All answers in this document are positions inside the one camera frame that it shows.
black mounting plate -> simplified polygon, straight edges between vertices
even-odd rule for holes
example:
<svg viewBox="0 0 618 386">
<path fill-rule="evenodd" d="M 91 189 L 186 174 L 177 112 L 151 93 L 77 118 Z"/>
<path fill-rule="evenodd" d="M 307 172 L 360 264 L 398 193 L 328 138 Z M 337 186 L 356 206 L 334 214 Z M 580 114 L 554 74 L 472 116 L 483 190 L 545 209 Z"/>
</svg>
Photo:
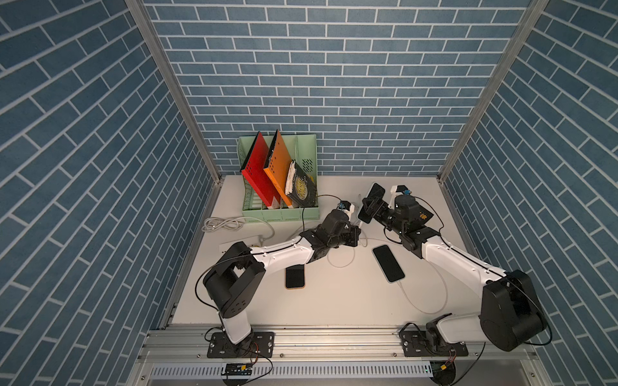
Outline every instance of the black mounting plate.
<svg viewBox="0 0 618 386">
<path fill-rule="evenodd" d="M 208 347 L 209 358 L 255 358 L 255 354 L 249 353 L 243 349 L 236 350 L 232 347 L 223 332 L 215 332 L 210 338 L 210 346 Z M 255 345 L 258 345 L 258 351 L 255 351 Z M 257 352 L 266 358 L 273 357 L 274 332 L 254 332 L 251 339 L 251 344 L 247 348 L 252 352 Z"/>
<path fill-rule="evenodd" d="M 468 348 L 464 342 L 445 346 L 443 349 L 430 353 L 425 347 L 425 331 L 403 331 L 401 333 L 401 347 L 406 357 L 419 356 L 449 356 L 451 347 L 455 348 L 457 356 L 468 356 Z"/>
</svg>

aluminum frame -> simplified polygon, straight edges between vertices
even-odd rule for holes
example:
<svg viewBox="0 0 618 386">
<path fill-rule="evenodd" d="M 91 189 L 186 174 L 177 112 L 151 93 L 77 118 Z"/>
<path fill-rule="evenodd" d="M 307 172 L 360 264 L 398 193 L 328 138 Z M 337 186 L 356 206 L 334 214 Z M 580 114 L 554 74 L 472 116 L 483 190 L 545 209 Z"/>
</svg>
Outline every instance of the aluminum frame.
<svg viewBox="0 0 618 386">
<path fill-rule="evenodd" d="M 127 385 L 144 386 L 157 365 L 162 364 L 204 364 L 229 363 L 230 359 L 209 359 L 206 357 L 209 343 L 204 333 L 212 325 L 170 325 L 166 330 L 152 330 L 137 358 Z M 395 327 L 340 327 L 325 326 L 254 326 L 256 331 L 274 331 L 272 361 L 290 363 L 424 363 L 430 360 L 446 360 L 446 357 L 406 358 Z M 470 355 L 459 361 L 473 361 L 483 345 L 468 343 Z M 500 359 L 520 361 L 522 369 L 532 380 L 531 386 L 550 386 L 548 377 L 533 348 L 519 346 L 510 352 L 501 351 L 487 344 L 481 360 Z"/>
<path fill-rule="evenodd" d="M 472 137 L 472 134 L 474 134 L 476 126 L 478 126 L 479 122 L 481 122 L 483 114 L 485 114 L 491 100 L 494 98 L 494 95 L 496 95 L 496 92 L 502 84 L 504 77 L 506 77 L 509 73 L 510 67 L 515 62 L 515 58 L 522 49 L 523 44 L 528 39 L 528 36 L 530 36 L 532 28 L 541 17 L 541 14 L 543 13 L 543 10 L 547 6 L 548 2 L 549 0 L 530 1 L 528 8 L 523 13 L 522 18 L 517 25 L 517 29 L 515 29 L 515 32 L 513 33 L 513 37 L 509 40 L 506 48 L 504 49 L 504 53 L 500 57 L 494 73 L 491 78 L 489 78 L 485 88 L 483 88 L 476 106 L 472 109 L 468 122 L 463 126 L 459 138 L 455 141 L 453 150 L 446 157 L 444 165 L 442 165 L 440 171 L 438 172 L 438 180 L 440 182 L 445 181 L 451 173 L 457 159 L 461 155 L 462 151 L 464 151 L 465 145 L 468 143 L 470 137 Z"/>
<path fill-rule="evenodd" d="M 219 173 L 217 165 L 214 163 L 213 156 L 210 154 L 210 150 L 208 150 L 208 145 L 201 134 L 200 127 L 198 126 L 195 116 L 189 107 L 187 98 L 182 92 L 180 83 L 178 83 L 178 78 L 174 74 L 174 70 L 172 69 L 172 65 L 167 58 L 165 50 L 163 49 L 161 40 L 157 37 L 155 26 L 153 25 L 152 20 L 150 20 L 150 16 L 148 16 L 148 11 L 144 6 L 143 0 L 125 0 L 125 2 L 127 3 L 127 7 L 129 8 L 129 12 L 133 17 L 137 28 L 142 34 L 144 42 L 146 42 L 146 45 L 153 56 L 153 60 L 157 68 L 163 76 L 163 80 L 165 81 L 165 84 L 167 85 L 167 88 L 169 89 L 169 92 L 178 107 L 178 111 L 182 115 L 185 124 L 187 124 L 187 129 L 195 142 L 195 146 L 197 146 L 204 163 L 206 163 L 206 167 L 210 171 L 215 184 L 220 185 L 221 173 Z"/>
</svg>

metal rail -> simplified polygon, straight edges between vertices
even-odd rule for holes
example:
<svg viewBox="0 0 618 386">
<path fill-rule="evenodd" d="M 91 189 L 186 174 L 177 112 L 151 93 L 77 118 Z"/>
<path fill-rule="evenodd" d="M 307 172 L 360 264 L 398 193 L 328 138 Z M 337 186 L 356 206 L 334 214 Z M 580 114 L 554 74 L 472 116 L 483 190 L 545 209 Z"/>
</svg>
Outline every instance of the metal rail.
<svg viewBox="0 0 618 386">
<path fill-rule="evenodd" d="M 178 78 L 176 78 L 176 75 L 174 74 L 172 65 L 169 63 L 165 50 L 163 49 L 163 45 L 157 37 L 155 26 L 150 20 L 150 16 L 148 16 L 143 0 L 126 0 L 125 2 L 127 3 L 129 12 L 131 12 L 131 16 L 135 20 L 137 28 L 140 30 L 140 33 L 142 34 L 142 37 L 150 50 L 150 54 L 153 56 L 153 60 L 157 68 L 163 76 L 163 80 L 165 81 L 172 98 L 174 98 L 174 102 L 176 102 L 178 111 L 182 115 L 185 124 L 187 124 L 189 134 L 191 134 L 191 137 L 195 142 L 195 146 L 197 146 L 197 149 L 200 152 L 206 167 L 210 171 L 215 184 L 219 185 L 221 183 L 221 174 L 217 170 L 217 165 L 214 163 L 214 159 L 208 150 L 208 145 L 201 134 L 200 127 L 198 126 L 195 116 L 189 107 L 187 98 L 182 92 L 180 83 L 178 83 Z"/>
<path fill-rule="evenodd" d="M 517 29 L 515 29 L 515 32 L 513 33 L 513 37 L 509 40 L 509 43 L 504 49 L 504 53 L 500 57 L 494 73 L 487 82 L 485 88 L 483 88 L 476 106 L 472 109 L 468 122 L 463 126 L 459 138 L 455 141 L 453 150 L 449 153 L 444 165 L 440 168 L 440 171 L 438 172 L 439 181 L 443 182 L 449 176 L 451 170 L 457 162 L 457 158 L 459 158 L 462 151 L 464 151 L 465 145 L 468 143 L 468 140 L 472 134 L 474 134 L 476 126 L 481 121 L 481 118 L 483 117 L 483 114 L 485 114 L 487 107 L 489 107 L 489 103 L 494 98 L 494 95 L 496 95 L 496 92 L 498 91 L 500 84 L 502 84 L 504 77 L 509 73 L 509 69 L 515 62 L 517 54 L 519 54 L 523 44 L 528 39 L 528 36 L 530 36 L 532 28 L 535 26 L 539 17 L 541 17 L 541 13 L 543 13 L 543 10 L 547 6 L 548 2 L 549 0 L 530 1 L 530 5 L 523 13 L 522 18 L 517 25 Z"/>
</svg>

book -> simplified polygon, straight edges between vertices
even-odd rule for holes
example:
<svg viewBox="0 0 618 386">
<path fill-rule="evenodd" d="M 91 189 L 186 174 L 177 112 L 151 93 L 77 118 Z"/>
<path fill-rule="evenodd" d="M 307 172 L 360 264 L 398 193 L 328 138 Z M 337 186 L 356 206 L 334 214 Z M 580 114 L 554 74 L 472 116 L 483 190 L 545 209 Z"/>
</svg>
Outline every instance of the book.
<svg viewBox="0 0 618 386">
<path fill-rule="evenodd" d="M 287 173 L 286 196 L 302 208 L 312 208 L 318 197 L 318 187 L 307 173 L 292 161 L 290 170 Z"/>
<path fill-rule="evenodd" d="M 247 153 L 245 162 L 243 162 L 240 168 L 240 172 L 253 187 L 262 202 L 264 202 L 264 205 L 268 209 L 277 209 L 281 202 L 281 195 L 264 172 L 264 168 L 262 168 L 267 155 L 268 145 L 262 133 L 258 132 Z"/>
<path fill-rule="evenodd" d="M 288 208 L 292 208 L 292 200 L 286 196 L 286 179 L 287 172 L 290 169 L 292 158 L 287 150 L 286 143 L 283 142 L 281 133 L 277 130 L 274 134 L 273 141 L 271 142 L 270 149 L 268 149 L 268 155 L 264 162 L 264 172 L 270 178 L 275 189 L 281 195 L 281 199 L 286 203 Z"/>
</svg>

smartphone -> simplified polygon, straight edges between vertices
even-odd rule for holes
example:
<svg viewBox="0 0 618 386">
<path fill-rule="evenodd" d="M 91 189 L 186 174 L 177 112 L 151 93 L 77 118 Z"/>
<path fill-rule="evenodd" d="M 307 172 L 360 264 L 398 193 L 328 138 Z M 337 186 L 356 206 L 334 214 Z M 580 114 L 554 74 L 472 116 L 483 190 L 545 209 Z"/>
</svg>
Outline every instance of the smartphone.
<svg viewBox="0 0 618 386">
<path fill-rule="evenodd" d="M 388 280 L 389 283 L 394 283 L 405 277 L 404 272 L 388 245 L 381 245 L 373 248 L 373 255 L 376 256 L 378 264 L 380 264 L 382 272 L 384 272 L 386 280 Z"/>
<path fill-rule="evenodd" d="M 286 268 L 286 288 L 303 288 L 305 286 L 305 265 L 298 264 Z"/>
</svg>

